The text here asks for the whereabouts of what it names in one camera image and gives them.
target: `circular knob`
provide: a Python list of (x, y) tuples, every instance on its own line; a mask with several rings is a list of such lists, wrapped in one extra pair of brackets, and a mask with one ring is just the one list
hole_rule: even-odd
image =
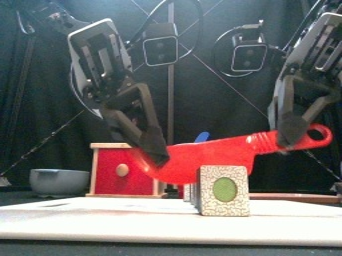
[(127, 164), (119, 164), (117, 167), (117, 174), (121, 177), (125, 177), (130, 172), (130, 168), (127, 166)]

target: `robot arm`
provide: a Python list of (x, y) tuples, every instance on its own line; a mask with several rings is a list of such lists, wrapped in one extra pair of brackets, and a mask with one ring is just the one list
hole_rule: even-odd
[(90, 24), (76, 20), (55, 1), (30, 4), (30, 8), (22, 6), (19, 15), (67, 36), (70, 84), (81, 103), (106, 121), (117, 142), (139, 146), (163, 164), (169, 152), (149, 86), (134, 81), (131, 58), (111, 19)]
[(289, 55), (269, 107), (278, 144), (293, 147), (329, 104), (341, 98), (342, 16), (325, 13)]

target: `blue object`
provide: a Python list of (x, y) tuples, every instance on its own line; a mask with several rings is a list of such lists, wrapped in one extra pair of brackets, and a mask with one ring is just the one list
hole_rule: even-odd
[(210, 133), (209, 133), (209, 132), (202, 132), (202, 133), (198, 135), (197, 139), (195, 139), (195, 143), (207, 141), (209, 136), (210, 136)]

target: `red object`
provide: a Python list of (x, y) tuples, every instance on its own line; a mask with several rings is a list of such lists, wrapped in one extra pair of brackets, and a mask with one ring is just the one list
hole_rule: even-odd
[[(130, 148), (99, 149), (95, 194), (154, 195), (154, 179), (137, 168), (130, 152)], [(130, 168), (125, 177), (117, 174), (121, 164), (127, 164)]]
[(197, 182), (197, 170), (202, 165), (245, 166), (249, 175), (253, 171), (256, 155), (281, 151), (302, 150), (325, 147), (333, 140), (332, 131), (320, 124), (313, 124), (310, 130), (322, 134), (321, 140), (314, 140), (308, 134), (293, 148), (277, 145), (277, 131), (260, 132), (252, 135), (201, 143), (187, 143), (167, 147), (170, 160), (163, 166), (157, 166), (139, 148), (131, 148), (127, 165), (138, 168), (151, 178), (169, 184), (190, 184)]

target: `red tool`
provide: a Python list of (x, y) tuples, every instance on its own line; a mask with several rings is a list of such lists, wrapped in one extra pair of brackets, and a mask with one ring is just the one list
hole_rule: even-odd
[(316, 140), (306, 134), (293, 148), (284, 148), (277, 145), (277, 131), (260, 132), (202, 143), (173, 145), (167, 147), (170, 160), (162, 166), (155, 165), (139, 148), (131, 148), (127, 152), (131, 155), (129, 165), (139, 168), (151, 178), (179, 185), (197, 182), (197, 170), (202, 165), (245, 166), (250, 175), (256, 155), (318, 148), (330, 144), (333, 135), (326, 126), (313, 124), (310, 130), (318, 131), (324, 138)]

